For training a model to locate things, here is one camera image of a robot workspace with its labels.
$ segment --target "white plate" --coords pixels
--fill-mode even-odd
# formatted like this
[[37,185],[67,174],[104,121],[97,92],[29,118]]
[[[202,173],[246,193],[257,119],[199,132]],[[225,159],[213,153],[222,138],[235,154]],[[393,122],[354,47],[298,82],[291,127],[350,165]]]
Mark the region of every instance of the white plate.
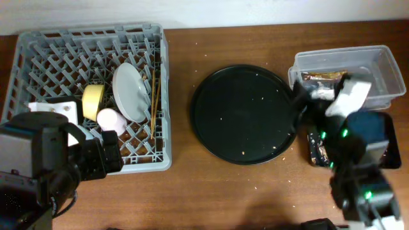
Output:
[[147,95],[139,72],[129,63],[123,63],[114,72],[112,90],[116,105],[122,115],[130,121],[142,122],[144,111],[149,107],[144,99]]

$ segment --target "white wall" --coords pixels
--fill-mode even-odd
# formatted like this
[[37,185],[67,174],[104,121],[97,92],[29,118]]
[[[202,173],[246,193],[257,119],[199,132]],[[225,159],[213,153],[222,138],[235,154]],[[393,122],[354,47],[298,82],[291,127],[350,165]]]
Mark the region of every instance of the white wall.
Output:
[[0,0],[0,35],[158,22],[166,29],[409,18],[409,0]]

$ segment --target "green led light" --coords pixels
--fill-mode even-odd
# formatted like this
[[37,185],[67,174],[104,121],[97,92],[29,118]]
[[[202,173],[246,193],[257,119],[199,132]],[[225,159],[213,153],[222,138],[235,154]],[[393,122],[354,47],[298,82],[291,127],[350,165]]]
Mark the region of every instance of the green led light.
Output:
[[347,129],[344,129],[344,131],[343,131],[343,137],[346,137],[348,135],[348,130]]
[[365,196],[365,199],[370,199],[370,198],[372,198],[372,192],[368,191],[368,192],[365,193],[364,196]]

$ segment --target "clear plastic container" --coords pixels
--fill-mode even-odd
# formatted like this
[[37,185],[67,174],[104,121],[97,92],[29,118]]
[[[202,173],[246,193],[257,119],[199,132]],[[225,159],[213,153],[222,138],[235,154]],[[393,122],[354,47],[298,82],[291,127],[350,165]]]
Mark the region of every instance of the clear plastic container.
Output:
[[346,70],[372,83],[364,107],[386,109],[390,101],[406,93],[401,71],[390,49],[384,45],[300,52],[288,70],[291,87],[301,72],[336,72]]

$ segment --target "chopstick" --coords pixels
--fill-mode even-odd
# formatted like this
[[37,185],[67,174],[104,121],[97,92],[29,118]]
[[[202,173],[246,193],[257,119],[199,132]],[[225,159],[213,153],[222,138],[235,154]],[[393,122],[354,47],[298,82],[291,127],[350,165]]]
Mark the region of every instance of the chopstick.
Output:
[[160,97],[159,93],[160,93],[160,76],[159,76],[158,92],[156,94],[155,115],[153,116],[153,131],[156,130],[155,128],[156,127],[156,113],[158,111],[158,102],[159,102],[159,97]]
[[152,93],[151,93],[151,97],[152,97],[152,102],[151,102],[151,139],[153,138],[153,120],[154,118],[154,101],[155,101],[155,69],[153,69],[153,73],[152,73]]

